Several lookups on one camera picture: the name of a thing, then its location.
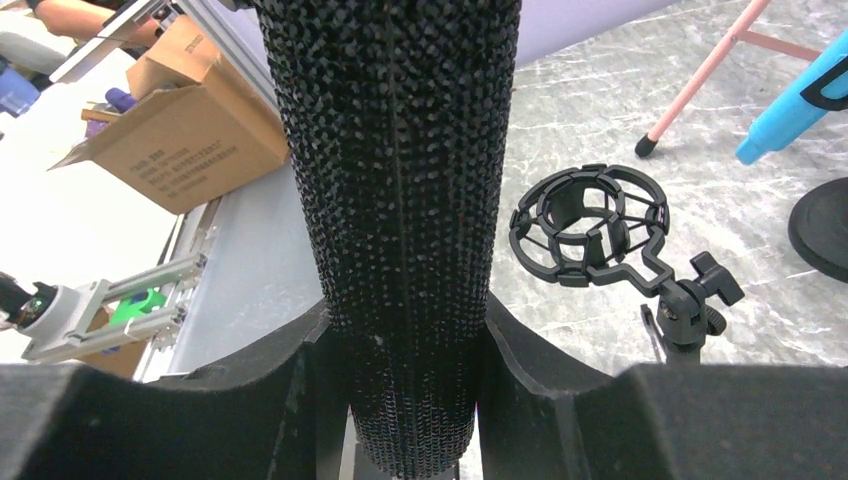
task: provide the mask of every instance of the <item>metal bracket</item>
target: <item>metal bracket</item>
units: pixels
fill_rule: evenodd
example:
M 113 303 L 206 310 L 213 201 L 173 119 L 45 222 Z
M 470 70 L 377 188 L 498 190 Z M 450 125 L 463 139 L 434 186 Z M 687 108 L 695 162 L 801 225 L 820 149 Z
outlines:
M 175 336 L 185 317 L 185 308 L 173 299 L 179 297 L 176 294 L 180 291 L 193 287 L 194 279 L 205 265 L 206 257 L 196 254 L 116 283 L 99 280 L 76 289 L 59 287 L 59 294 L 42 317 L 20 331 L 32 338 L 21 357 L 54 363 L 147 340 L 160 332 Z M 89 331 L 101 307 L 169 284 L 176 286 L 171 300 L 163 308 L 125 324 Z

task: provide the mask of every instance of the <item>cardboard box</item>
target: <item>cardboard box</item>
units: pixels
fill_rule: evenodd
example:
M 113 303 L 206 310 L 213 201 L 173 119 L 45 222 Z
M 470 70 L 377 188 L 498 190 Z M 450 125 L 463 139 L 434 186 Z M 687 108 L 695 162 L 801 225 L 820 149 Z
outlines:
M 91 321 L 91 325 L 88 327 L 88 331 L 91 332 L 106 326 L 106 324 L 109 323 L 109 317 L 111 314 L 112 312 L 105 308 L 98 310 L 97 314 L 94 315 L 94 319 Z M 87 363 L 99 370 L 103 370 L 104 372 L 113 373 L 121 377 L 132 378 L 135 371 L 138 369 L 138 365 L 141 363 L 141 357 L 144 355 L 144 350 L 146 348 L 147 341 L 132 342 L 122 345 L 117 352 L 108 354 L 103 352 L 92 353 L 90 355 L 79 357 L 77 360 Z
M 279 115 L 186 16 L 127 79 L 141 101 L 51 170 L 91 160 L 180 214 L 279 168 L 289 156 Z M 166 84 L 178 88 L 159 89 Z

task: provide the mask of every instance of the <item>marble floor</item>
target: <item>marble floor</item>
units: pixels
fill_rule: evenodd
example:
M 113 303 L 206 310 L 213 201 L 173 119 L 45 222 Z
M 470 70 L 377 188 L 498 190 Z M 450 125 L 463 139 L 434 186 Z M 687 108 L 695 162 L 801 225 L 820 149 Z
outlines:
M 734 307 L 713 301 L 729 327 L 708 339 L 705 362 L 848 365 L 848 289 L 801 260 L 786 234 L 802 195 L 848 176 L 848 117 L 826 117 L 753 166 L 734 156 L 805 62 L 737 45 L 653 156 L 633 153 L 747 4 L 684 0 L 516 73 L 492 290 L 526 325 L 606 373 L 654 361 L 639 321 L 644 298 L 627 284 L 564 289 L 537 280 L 516 262 L 506 235 L 527 189 L 590 163 L 640 169 L 664 188 L 672 228 L 660 258 L 678 278 L 694 276 L 688 260 L 707 250 L 742 285 L 747 296 Z M 755 29 L 820 50 L 846 26 L 838 2 L 785 0 Z M 477 454 L 472 447 L 466 455 L 463 478 L 482 478 Z

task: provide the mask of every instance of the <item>person's arm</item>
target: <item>person's arm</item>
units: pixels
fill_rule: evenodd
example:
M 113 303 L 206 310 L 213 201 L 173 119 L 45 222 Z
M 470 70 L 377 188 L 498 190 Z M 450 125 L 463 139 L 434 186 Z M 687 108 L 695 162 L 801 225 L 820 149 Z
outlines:
M 30 3 L 35 3 L 35 16 L 50 33 L 77 40 L 96 37 L 103 29 L 103 23 L 115 14 L 113 10 L 82 0 L 41 0 Z M 156 22 L 148 21 L 125 39 L 131 44 L 128 46 L 152 46 L 156 43 L 156 28 Z

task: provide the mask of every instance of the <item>blue marker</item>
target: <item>blue marker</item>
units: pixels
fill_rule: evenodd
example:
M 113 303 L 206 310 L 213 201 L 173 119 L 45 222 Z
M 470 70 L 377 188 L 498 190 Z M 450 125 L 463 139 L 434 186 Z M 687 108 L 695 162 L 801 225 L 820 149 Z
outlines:
M 827 112 L 848 109 L 848 30 L 833 42 L 771 106 L 759 116 L 736 158 L 751 165 L 779 152 Z

